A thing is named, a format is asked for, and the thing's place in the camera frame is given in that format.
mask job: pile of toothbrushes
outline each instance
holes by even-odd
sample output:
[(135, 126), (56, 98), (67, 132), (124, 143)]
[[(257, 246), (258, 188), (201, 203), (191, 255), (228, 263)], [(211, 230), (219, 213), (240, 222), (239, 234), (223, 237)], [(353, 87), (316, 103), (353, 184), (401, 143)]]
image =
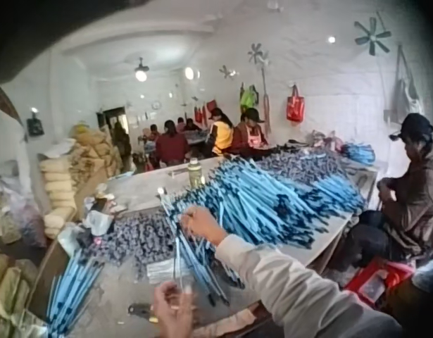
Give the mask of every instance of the pile of toothbrushes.
[(375, 152), (369, 144), (346, 143), (341, 148), (341, 153), (352, 161), (366, 165), (372, 165), (376, 161)]
[(77, 252), (65, 272), (54, 277), (47, 308), (49, 337), (64, 337), (74, 326), (86, 307), (83, 301), (102, 270), (102, 264), (96, 260), (82, 259), (81, 252)]
[[(309, 161), (327, 161), (322, 154), (304, 156), (310, 156)], [(253, 161), (237, 158), (223, 162), (204, 186), (172, 201), (162, 198), (171, 230), (177, 234), (176, 247), (209, 294), (227, 301), (209, 269), (215, 248), (205, 239), (184, 236), (180, 229), (180, 217), (185, 210), (190, 205), (205, 206), (221, 227), (253, 244), (288, 244), (310, 249), (316, 233), (327, 231), (331, 217), (360, 213), (365, 204), (342, 169), (334, 165), (332, 172), (314, 170), (316, 173), (290, 180), (277, 171), (261, 169)], [(241, 284), (236, 273), (223, 268), (233, 283)]]

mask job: ceiling light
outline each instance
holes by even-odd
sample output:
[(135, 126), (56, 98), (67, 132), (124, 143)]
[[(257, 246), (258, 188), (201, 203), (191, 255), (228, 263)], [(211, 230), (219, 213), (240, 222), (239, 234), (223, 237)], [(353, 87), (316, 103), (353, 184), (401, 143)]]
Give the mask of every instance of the ceiling light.
[(185, 77), (188, 80), (193, 80), (194, 79), (194, 70), (190, 67), (186, 67), (185, 68)]
[(142, 70), (137, 70), (137, 72), (134, 74), (134, 76), (136, 76), (137, 80), (140, 82), (144, 82), (147, 80), (147, 74), (146, 74), (146, 72), (143, 72)]

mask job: white wall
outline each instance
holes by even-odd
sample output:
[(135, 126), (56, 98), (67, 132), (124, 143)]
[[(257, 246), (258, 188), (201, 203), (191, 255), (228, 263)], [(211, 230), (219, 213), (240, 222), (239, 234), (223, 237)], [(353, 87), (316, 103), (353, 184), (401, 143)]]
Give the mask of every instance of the white wall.
[[(99, 107), (102, 110), (124, 106), (130, 129), (132, 147), (136, 147), (138, 136), (143, 128), (157, 124), (158, 130), (163, 130), (166, 120), (175, 123), (184, 116), (182, 92), (178, 73), (152, 75), (148, 73), (146, 82), (139, 82), (134, 76), (113, 81), (99, 81), (97, 84)], [(152, 109), (152, 103), (159, 101), (161, 108)], [(156, 112), (156, 118), (145, 120), (144, 114)]]
[[(32, 115), (31, 108), (35, 107), (39, 111), (38, 118), (42, 121), (45, 135), (29, 137), (26, 148), (33, 192), (44, 212), (50, 209), (50, 205), (38, 168), (37, 154), (67, 137), (71, 127), (79, 120), (97, 126), (97, 95), (93, 82), (75, 59), (58, 53), (56, 47), (52, 47), (33, 60), (12, 81), (2, 84), (25, 130), (27, 119)], [(6, 130), (3, 124), (0, 124), (0, 128)], [(8, 154), (11, 154), (12, 148), (12, 143), (0, 144), (0, 149)]]
[[(418, 12), (397, 0), (280, 3), (284, 11), (271, 13), (264, 1), (246, 1), (234, 15), (224, 19), (189, 62), (201, 71), (201, 79), (188, 82), (187, 96), (195, 94), (205, 101), (216, 98), (228, 116), (238, 122), (241, 82), (255, 84), (263, 95), (260, 71), (248, 62), (247, 55), (251, 43), (261, 42), (272, 62), (266, 82), (276, 142), (303, 139), (314, 129), (336, 130), (346, 141), (370, 143), (379, 160), (393, 158), (393, 174), (402, 173), (406, 169), (403, 147), (394, 144), (390, 148), (389, 130), (383, 121), (383, 110), (391, 104), (399, 42), (403, 43), (427, 116), (433, 122), (433, 39)], [(372, 57), (368, 46), (355, 44), (354, 39), (364, 34), (353, 23), (359, 20), (369, 27), (369, 17), (378, 9), (383, 10), (384, 24), (393, 34), (384, 40), (392, 52), (378, 51)], [(337, 38), (333, 45), (327, 43), (330, 35)], [(218, 71), (223, 64), (239, 71), (239, 77), (224, 80)], [(291, 125), (285, 115), (288, 84), (293, 82), (306, 98), (306, 117), (297, 126)]]

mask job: ceiling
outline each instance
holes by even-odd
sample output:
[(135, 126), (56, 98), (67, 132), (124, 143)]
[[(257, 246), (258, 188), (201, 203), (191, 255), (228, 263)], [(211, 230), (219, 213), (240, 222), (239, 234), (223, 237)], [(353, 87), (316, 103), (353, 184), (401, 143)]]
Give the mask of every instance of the ceiling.
[(133, 76), (139, 57), (153, 73), (177, 70), (243, 2), (152, 0), (96, 21), (58, 45), (98, 80)]

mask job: yellow vest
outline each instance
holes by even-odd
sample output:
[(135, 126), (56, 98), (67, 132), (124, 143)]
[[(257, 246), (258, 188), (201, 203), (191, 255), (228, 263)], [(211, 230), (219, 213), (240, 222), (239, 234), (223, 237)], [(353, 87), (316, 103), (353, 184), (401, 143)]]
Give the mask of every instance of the yellow vest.
[(216, 135), (216, 141), (215, 141), (215, 146), (213, 147), (213, 153), (221, 156), (222, 150), (232, 145), (233, 129), (221, 121), (216, 121), (213, 123), (213, 125), (218, 127), (218, 134)]

